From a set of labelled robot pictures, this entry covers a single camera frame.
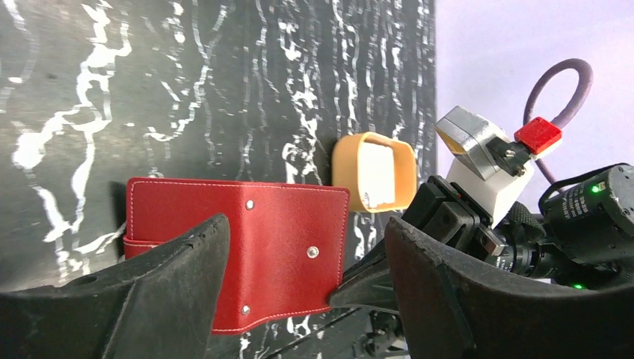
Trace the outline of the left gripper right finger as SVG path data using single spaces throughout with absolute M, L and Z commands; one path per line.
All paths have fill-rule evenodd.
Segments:
M 631 358 L 633 287 L 574 289 L 521 277 L 400 218 L 384 243 L 412 358 Z

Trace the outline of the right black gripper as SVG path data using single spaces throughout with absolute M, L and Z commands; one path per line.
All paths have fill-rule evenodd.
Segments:
M 544 275 L 545 229 L 521 203 L 494 225 L 484 207 L 457 183 L 431 176 L 421 184 L 402 219 L 449 247 L 518 275 Z M 345 271 L 330 307 L 364 307 L 398 314 L 384 240 Z

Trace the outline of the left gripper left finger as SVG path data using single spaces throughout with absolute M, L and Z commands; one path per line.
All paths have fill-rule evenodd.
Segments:
M 225 215 L 115 266 L 1 294 L 3 358 L 204 358 L 230 250 Z

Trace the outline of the red leather card holder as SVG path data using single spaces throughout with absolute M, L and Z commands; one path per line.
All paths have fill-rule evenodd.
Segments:
M 135 257 L 227 216 L 229 258 L 212 331 L 243 334 L 329 310 L 342 282 L 349 198 L 345 188 L 320 185 L 135 177 L 124 253 Z

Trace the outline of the tan oval card tray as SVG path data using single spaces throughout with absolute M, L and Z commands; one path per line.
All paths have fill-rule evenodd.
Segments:
M 393 150 L 395 163 L 396 198 L 393 203 L 374 209 L 366 208 L 358 188 L 358 157 L 363 142 L 382 144 Z M 332 185 L 350 191 L 352 212 L 388 212 L 406 209 L 418 188 L 416 159 L 411 146 L 403 141 L 391 139 L 375 132 L 346 135 L 337 141 L 331 160 Z

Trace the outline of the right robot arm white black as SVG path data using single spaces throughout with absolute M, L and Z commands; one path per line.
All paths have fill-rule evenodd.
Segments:
M 494 224 L 466 190 L 423 183 L 402 218 L 449 247 L 503 271 L 577 289 L 633 281 L 633 167 L 606 166 L 551 185 L 538 213 L 513 203 Z

